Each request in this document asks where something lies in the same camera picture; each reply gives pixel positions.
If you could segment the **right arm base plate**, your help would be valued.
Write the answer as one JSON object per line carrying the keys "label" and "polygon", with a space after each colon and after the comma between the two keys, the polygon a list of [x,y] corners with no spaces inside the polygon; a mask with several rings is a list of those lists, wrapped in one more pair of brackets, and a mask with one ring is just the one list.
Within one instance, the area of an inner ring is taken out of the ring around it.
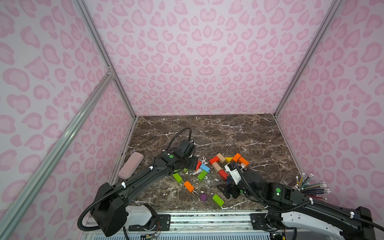
{"label": "right arm base plate", "polygon": [[250,214],[251,225],[253,230],[260,230],[264,232],[277,232],[283,230],[285,227],[276,223],[271,223],[267,219],[267,213],[252,213]]}

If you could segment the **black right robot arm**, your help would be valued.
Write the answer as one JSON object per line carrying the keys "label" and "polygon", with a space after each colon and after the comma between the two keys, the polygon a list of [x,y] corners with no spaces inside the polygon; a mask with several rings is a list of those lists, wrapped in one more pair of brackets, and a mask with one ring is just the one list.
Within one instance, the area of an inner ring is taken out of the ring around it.
{"label": "black right robot arm", "polygon": [[251,170],[233,173],[233,177],[217,188],[227,199],[243,195],[267,210],[263,218],[252,219],[257,230],[274,233],[304,229],[334,240],[374,240],[375,230],[384,230],[373,222],[367,208],[348,209],[328,204],[289,186],[267,182]]}

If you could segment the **light blue block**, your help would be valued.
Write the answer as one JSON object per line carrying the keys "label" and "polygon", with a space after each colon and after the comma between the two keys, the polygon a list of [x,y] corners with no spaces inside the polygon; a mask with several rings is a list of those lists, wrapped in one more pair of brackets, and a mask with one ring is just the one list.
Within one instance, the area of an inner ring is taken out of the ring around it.
{"label": "light blue block", "polygon": [[206,166],[204,164],[200,165],[200,169],[203,170],[203,171],[206,171],[207,173],[211,170],[208,166]]}

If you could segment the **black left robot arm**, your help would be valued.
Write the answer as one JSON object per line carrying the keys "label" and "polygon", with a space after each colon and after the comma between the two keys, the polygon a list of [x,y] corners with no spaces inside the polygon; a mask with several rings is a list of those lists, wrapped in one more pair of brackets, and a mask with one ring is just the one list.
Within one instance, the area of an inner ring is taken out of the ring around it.
{"label": "black left robot arm", "polygon": [[147,169],[115,185],[101,185],[94,201],[80,214],[77,227],[84,232],[102,230],[106,237],[116,234],[128,220],[126,207],[141,192],[176,171],[196,169],[198,158],[191,136],[191,128],[180,130]]}

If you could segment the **yellow triangle block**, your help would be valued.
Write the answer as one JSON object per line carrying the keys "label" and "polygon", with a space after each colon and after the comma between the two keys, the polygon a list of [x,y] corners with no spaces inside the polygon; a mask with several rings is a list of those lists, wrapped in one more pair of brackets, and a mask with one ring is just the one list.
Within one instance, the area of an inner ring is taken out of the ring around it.
{"label": "yellow triangle block", "polygon": [[230,163],[232,161],[232,157],[225,158],[227,163]]}

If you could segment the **red block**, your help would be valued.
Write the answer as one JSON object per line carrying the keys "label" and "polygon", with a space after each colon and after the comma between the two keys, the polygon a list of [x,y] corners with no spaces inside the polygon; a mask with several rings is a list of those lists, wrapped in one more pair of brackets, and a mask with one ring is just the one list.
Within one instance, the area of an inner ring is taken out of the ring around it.
{"label": "red block", "polygon": [[226,181],[227,178],[228,178],[228,176],[229,176],[224,170],[220,170],[220,171],[219,171],[219,175],[220,175],[220,177],[221,177],[224,181]]}
{"label": "red block", "polygon": [[201,162],[201,161],[198,161],[198,163],[197,163],[197,167],[196,167],[196,171],[198,171],[198,169],[200,168],[201,165],[202,165],[202,162]]}
{"label": "red block", "polygon": [[212,159],[210,159],[209,163],[213,165],[214,163],[217,163],[219,160],[220,158],[218,156],[215,156]]}

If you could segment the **orange block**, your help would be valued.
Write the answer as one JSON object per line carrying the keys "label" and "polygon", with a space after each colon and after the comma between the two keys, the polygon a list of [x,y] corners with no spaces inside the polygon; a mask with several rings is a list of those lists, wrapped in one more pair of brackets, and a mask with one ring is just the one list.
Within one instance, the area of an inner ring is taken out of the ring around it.
{"label": "orange block", "polygon": [[239,159],[242,157],[242,155],[241,154],[239,154],[239,153],[236,153],[235,154],[235,156],[232,158],[232,161],[234,161],[234,162],[238,162],[239,161]]}
{"label": "orange block", "polygon": [[244,157],[240,157],[238,162],[241,164],[241,165],[244,165],[245,167],[247,167],[249,165],[249,162],[244,158]]}
{"label": "orange block", "polygon": [[195,190],[194,186],[193,186],[189,181],[184,182],[184,187],[185,187],[190,193],[192,193],[192,192]]}

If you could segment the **green block bottom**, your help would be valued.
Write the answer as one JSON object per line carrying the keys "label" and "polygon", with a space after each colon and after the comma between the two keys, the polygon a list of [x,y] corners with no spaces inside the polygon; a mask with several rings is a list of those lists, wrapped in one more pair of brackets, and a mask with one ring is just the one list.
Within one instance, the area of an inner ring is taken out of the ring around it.
{"label": "green block bottom", "polygon": [[218,196],[214,195],[213,196],[213,201],[221,208],[224,205],[224,201]]}

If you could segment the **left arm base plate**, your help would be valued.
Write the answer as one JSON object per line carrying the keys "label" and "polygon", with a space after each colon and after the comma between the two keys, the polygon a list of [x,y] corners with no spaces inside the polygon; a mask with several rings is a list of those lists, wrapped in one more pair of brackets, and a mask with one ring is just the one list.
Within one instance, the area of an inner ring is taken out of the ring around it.
{"label": "left arm base plate", "polygon": [[152,217],[144,226],[132,225],[129,226],[129,232],[148,232],[156,231],[169,231],[171,225],[171,215],[156,215]]}

